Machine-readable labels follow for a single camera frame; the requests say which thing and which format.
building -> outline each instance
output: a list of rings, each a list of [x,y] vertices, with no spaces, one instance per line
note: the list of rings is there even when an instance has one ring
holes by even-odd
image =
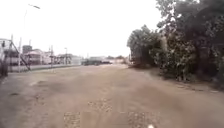
[[[40,49],[34,49],[24,54],[26,61],[31,65],[43,65],[51,63],[51,56],[48,52],[43,52]]]
[[[32,51],[32,46],[30,45],[23,45],[23,54],[26,54],[28,52]]]
[[[82,57],[74,56],[72,54],[60,54],[56,56],[57,64],[72,64],[72,65],[81,65]]]

roadside vegetation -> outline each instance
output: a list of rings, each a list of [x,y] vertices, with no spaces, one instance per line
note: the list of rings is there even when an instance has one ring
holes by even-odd
[[[136,68],[160,68],[164,77],[224,82],[224,0],[157,0],[162,21],[129,39]]]

dirt road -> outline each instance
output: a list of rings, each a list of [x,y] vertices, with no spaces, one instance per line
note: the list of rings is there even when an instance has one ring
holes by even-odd
[[[223,99],[120,65],[35,71],[2,82],[0,128],[224,128]]]

overcast sky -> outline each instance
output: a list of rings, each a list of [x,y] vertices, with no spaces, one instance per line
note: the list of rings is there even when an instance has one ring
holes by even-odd
[[[39,6],[36,9],[28,4]],[[155,0],[0,0],[0,38],[56,54],[128,55],[132,30],[155,29],[160,13]]]

street lamp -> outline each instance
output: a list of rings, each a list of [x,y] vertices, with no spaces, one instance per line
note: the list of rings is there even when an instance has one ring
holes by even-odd
[[[36,8],[36,9],[40,9],[40,7],[38,7],[38,6],[35,6],[35,5],[31,5],[31,4],[28,4],[28,6],[30,6],[30,7],[33,7],[33,8]],[[23,24],[23,34],[25,33],[25,24],[26,24],[26,15],[27,15],[27,10],[28,9],[26,9],[26,12],[25,12],[25,15],[24,15],[24,19],[23,19],[23,22],[24,22],[24,24]],[[18,67],[19,67],[19,72],[20,72],[20,58],[21,58],[21,45],[22,45],[22,37],[20,38],[20,42],[19,42],[19,56],[18,56],[18,60],[19,60],[19,62],[18,62]]]

